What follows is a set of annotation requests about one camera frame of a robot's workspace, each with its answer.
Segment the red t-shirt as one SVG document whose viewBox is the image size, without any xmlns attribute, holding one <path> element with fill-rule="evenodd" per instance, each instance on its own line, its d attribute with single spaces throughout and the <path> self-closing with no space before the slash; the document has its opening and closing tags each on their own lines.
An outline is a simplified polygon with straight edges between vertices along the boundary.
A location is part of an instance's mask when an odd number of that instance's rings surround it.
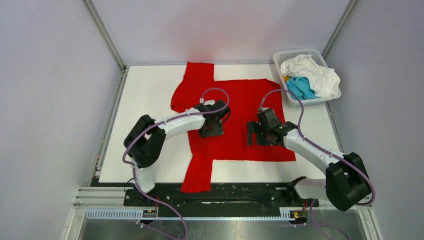
<svg viewBox="0 0 424 240">
<path fill-rule="evenodd" d="M 201 137 L 199 131 L 188 132 L 192 158 L 181 186 L 183 193 L 210 191 L 214 160 L 293 162 L 295 153 L 281 146 L 248 145 L 247 123 L 256 121 L 257 108 L 262 98 L 280 85 L 266 78 L 216 81 L 214 64 L 188 62 L 182 82 L 170 102 L 178 113 L 200 102 L 202 93 L 206 100 L 225 101 L 229 96 L 230 117 L 223 123 L 223 135 Z"/>
</svg>

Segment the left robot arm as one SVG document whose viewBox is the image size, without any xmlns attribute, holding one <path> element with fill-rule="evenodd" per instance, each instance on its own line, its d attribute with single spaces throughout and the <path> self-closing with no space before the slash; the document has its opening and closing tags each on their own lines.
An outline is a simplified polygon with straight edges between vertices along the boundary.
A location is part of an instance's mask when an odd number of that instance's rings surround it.
<svg viewBox="0 0 424 240">
<path fill-rule="evenodd" d="M 230 115 L 228 103 L 208 100 L 166 118 L 141 116 L 123 142 L 122 157 L 122 161 L 133 168 L 138 189 L 136 199 L 144 206 L 154 202 L 153 164 L 159 159 L 165 141 L 190 131 L 197 131 L 202 138 L 222 136 L 223 123 Z"/>
</svg>

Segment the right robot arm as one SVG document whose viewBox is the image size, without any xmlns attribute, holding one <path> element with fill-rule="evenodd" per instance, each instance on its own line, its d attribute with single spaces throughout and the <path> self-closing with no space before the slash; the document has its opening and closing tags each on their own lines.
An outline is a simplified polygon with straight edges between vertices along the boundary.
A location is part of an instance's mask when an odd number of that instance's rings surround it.
<svg viewBox="0 0 424 240">
<path fill-rule="evenodd" d="M 325 175 L 323 179 L 301 176 L 290 182 L 286 198 L 291 205 L 299 206 L 306 199 L 325 200 L 345 212 L 373 195 L 368 173 L 358 154 L 345 154 L 318 145 L 301 133 L 300 126 L 282 122 L 272 108 L 262 108 L 256 117 L 256 121 L 247 123 L 249 146 L 253 143 L 280 146 L 300 155 Z"/>
</svg>

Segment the teal t-shirt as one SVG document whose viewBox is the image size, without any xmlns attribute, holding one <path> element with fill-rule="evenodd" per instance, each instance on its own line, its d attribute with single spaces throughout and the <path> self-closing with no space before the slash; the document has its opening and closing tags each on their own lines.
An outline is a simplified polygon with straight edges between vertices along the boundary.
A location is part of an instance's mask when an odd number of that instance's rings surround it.
<svg viewBox="0 0 424 240">
<path fill-rule="evenodd" d="M 290 77 L 286 81 L 286 86 L 287 89 L 294 93 L 300 100 L 312 100 L 320 98 L 319 96 L 315 95 L 315 91 L 311 89 L 310 82 L 307 77 Z"/>
</svg>

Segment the white t-shirt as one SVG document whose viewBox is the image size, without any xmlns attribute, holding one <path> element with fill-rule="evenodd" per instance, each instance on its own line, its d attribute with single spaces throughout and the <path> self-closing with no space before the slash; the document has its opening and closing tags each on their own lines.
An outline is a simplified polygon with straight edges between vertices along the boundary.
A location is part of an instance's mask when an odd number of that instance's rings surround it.
<svg viewBox="0 0 424 240">
<path fill-rule="evenodd" d="M 318 65 L 310 54 L 299 54 L 285 60 L 280 66 L 280 71 L 283 76 L 308 78 L 310 88 L 319 98 L 332 98 L 340 93 L 341 79 L 335 70 Z"/>
</svg>

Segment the white plastic laundry basket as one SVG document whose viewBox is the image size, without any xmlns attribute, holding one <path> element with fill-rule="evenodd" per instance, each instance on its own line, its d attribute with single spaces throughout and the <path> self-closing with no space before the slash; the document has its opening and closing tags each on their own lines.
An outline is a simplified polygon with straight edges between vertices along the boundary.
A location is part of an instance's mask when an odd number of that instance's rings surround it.
<svg viewBox="0 0 424 240">
<path fill-rule="evenodd" d="M 284 61 L 292 59 L 292 58 L 296 57 L 297 55 L 311 55 L 311 58 L 318 65 L 329 68 L 327 63 L 325 62 L 323 56 L 321 55 L 321 53 L 316 49 L 303 48 L 303 49 L 282 50 L 282 51 L 275 52 L 272 55 L 272 59 L 274 61 L 275 67 L 277 69 L 278 76 L 280 77 L 280 79 L 282 81 L 282 88 L 284 90 L 287 90 L 287 91 L 288 91 L 288 88 L 287 88 L 286 82 L 283 80 L 283 75 L 282 75 L 282 72 L 280 70 L 280 66 Z M 317 105 L 317 104 L 322 104 L 322 103 L 328 102 L 330 100 L 338 99 L 342 94 L 339 86 L 338 86 L 338 90 L 339 90 L 339 94 L 335 97 L 302 100 L 302 103 L 305 106 L 307 106 L 307 105 Z"/>
</svg>

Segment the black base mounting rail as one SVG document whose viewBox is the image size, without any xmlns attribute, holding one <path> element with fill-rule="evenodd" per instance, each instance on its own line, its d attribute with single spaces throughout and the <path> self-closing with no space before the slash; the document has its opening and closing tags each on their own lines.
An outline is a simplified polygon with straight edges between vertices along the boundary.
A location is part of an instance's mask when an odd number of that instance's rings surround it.
<svg viewBox="0 0 424 240">
<path fill-rule="evenodd" d="M 175 217 L 168 207 L 155 203 L 163 201 L 175 208 L 184 218 L 279 217 L 280 208 L 301 212 L 311 205 L 311 198 L 302 199 L 292 183 L 213 183 L 209 191 L 184 193 L 181 183 L 157 183 L 148 197 L 133 187 L 125 191 L 125 207 L 152 207 L 159 217 Z"/>
</svg>

